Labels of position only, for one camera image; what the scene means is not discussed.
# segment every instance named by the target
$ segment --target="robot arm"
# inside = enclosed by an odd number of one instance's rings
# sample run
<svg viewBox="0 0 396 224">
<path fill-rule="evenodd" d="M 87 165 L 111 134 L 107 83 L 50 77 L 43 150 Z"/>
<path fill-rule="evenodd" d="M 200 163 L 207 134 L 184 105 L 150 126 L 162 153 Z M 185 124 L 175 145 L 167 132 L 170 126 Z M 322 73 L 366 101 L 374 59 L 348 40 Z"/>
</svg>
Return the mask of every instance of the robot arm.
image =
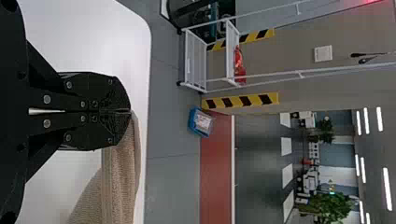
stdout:
<svg viewBox="0 0 396 224">
<path fill-rule="evenodd" d="M 0 29 L 0 224 L 8 224 L 25 184 L 56 150 L 117 145 L 131 105 L 116 77 L 57 73 L 26 40 L 16 1 L 1 1 Z"/>
</svg>

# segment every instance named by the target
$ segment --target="yellow and black striped barrier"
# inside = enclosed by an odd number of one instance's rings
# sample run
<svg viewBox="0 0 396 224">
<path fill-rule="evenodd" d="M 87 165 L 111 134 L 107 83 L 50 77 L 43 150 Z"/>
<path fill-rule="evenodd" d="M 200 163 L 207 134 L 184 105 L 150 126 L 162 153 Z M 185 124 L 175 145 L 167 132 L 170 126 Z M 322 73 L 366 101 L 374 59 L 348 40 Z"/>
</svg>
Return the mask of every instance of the yellow and black striped barrier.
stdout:
<svg viewBox="0 0 396 224">
<path fill-rule="evenodd" d="M 242 108 L 261 105 L 278 105 L 277 92 L 204 99 L 202 109 Z"/>
<path fill-rule="evenodd" d="M 239 44 L 247 44 L 263 39 L 268 39 L 274 36 L 275 36 L 275 29 L 261 30 L 247 35 L 241 35 L 241 37 L 239 38 Z M 207 51 L 216 51 L 216 50 L 224 49 L 225 45 L 226 45 L 226 41 L 225 39 L 222 39 L 214 44 L 208 45 Z"/>
</svg>

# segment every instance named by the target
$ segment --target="gray floor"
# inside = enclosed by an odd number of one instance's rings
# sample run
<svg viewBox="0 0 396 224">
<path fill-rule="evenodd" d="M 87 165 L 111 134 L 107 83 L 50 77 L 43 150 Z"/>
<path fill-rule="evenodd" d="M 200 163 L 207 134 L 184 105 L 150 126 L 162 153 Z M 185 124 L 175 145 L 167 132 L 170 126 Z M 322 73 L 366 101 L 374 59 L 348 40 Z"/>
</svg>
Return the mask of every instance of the gray floor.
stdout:
<svg viewBox="0 0 396 224">
<path fill-rule="evenodd" d="M 160 16 L 160 0 L 119 2 L 146 20 L 152 37 L 145 224 L 198 224 L 201 141 L 187 121 L 201 98 L 176 86 L 180 37 Z"/>
<path fill-rule="evenodd" d="M 283 224 L 283 202 L 304 167 L 302 132 L 280 125 L 279 115 L 237 116 L 236 224 Z M 292 139 L 292 153 L 281 156 L 281 137 Z M 293 180 L 282 188 L 282 169 L 293 163 Z"/>
</svg>

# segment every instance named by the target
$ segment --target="red fire extinguisher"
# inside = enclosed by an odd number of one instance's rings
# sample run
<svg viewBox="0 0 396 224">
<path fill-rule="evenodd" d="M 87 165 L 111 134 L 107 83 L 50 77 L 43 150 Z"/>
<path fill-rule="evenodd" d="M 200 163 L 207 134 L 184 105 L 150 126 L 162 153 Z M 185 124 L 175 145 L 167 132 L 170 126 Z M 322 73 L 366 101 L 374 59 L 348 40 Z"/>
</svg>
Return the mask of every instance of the red fire extinguisher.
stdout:
<svg viewBox="0 0 396 224">
<path fill-rule="evenodd" d="M 244 67 L 243 63 L 243 55 L 242 51 L 239 48 L 239 46 L 236 46 L 235 48 L 235 76 L 236 77 L 244 77 L 247 74 L 247 70 Z M 247 84 L 247 79 L 246 78 L 238 78 L 235 80 L 236 83 L 240 85 L 245 85 Z"/>
</svg>

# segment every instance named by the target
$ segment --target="white table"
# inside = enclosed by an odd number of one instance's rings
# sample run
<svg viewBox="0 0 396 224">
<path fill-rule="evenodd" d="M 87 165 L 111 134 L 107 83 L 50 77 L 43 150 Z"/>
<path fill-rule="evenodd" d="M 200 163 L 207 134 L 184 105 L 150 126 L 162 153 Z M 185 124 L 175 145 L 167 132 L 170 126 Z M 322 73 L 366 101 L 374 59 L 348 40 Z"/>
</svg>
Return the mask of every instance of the white table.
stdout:
<svg viewBox="0 0 396 224">
<path fill-rule="evenodd" d="M 139 117 L 142 174 L 135 223 L 143 223 L 151 35 L 115 0 L 19 0 L 28 40 L 58 71 L 117 76 Z M 18 223 L 66 223 L 100 167 L 100 151 L 57 152 L 26 185 Z"/>
</svg>

